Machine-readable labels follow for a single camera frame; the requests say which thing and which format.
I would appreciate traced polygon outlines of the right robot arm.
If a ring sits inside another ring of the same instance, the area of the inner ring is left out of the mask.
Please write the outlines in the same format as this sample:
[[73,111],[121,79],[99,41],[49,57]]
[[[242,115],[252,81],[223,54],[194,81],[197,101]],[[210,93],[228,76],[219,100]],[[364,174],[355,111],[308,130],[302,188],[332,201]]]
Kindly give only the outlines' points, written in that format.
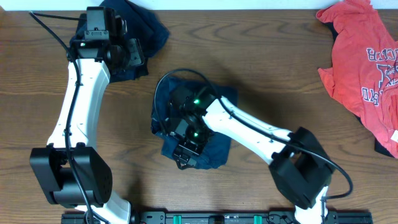
[[178,139],[172,157],[180,169],[198,164],[212,134],[223,134],[257,154],[268,166],[278,191],[295,205],[295,223],[324,223],[326,193],[335,169],[316,137],[267,124],[218,98],[204,87],[180,86],[170,93],[170,106],[180,115],[167,124]]

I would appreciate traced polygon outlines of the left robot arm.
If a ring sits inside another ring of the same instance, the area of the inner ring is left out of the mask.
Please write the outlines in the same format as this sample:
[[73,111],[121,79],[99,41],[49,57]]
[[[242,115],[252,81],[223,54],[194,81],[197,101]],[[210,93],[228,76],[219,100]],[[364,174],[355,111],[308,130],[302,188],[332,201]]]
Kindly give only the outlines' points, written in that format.
[[112,77],[143,64],[126,21],[109,7],[88,7],[82,37],[65,46],[68,85],[57,124],[30,166],[52,205],[82,213],[80,223],[139,223],[132,204],[113,190],[110,167],[96,149],[101,102]]

